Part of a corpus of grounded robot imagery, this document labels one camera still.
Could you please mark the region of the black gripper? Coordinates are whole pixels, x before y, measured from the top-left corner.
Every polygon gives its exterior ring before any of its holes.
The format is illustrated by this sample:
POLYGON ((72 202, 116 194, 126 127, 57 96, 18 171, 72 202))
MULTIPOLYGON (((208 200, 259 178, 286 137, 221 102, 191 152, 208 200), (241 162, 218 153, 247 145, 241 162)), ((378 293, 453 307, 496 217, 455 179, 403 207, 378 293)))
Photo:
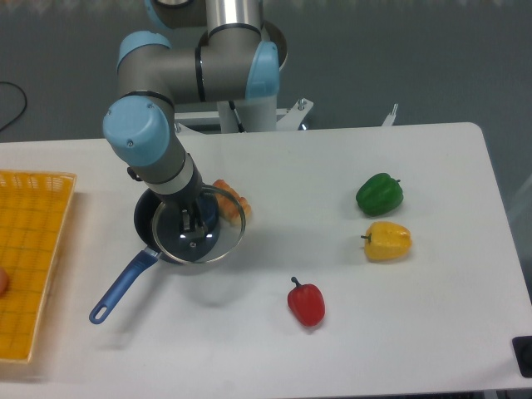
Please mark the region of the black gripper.
POLYGON ((205 239, 208 224, 213 223, 213 197, 202 191, 203 180, 197 169, 179 173, 164 194, 159 194, 166 207, 181 217, 180 237, 190 236, 190 225, 195 224, 195 237, 205 239))

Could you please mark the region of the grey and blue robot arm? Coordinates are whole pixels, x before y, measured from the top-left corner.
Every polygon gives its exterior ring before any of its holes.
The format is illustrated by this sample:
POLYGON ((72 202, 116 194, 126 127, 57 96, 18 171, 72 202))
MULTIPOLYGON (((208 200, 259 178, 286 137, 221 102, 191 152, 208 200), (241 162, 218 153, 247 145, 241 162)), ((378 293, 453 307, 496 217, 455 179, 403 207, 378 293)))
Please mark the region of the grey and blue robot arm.
POLYGON ((119 100, 103 119, 114 152, 185 225, 203 222, 202 178, 175 134, 175 107, 199 102, 267 105, 280 86, 278 47, 267 40, 260 1, 148 1, 170 29, 204 26, 207 43, 174 49, 149 31, 120 45, 119 100))

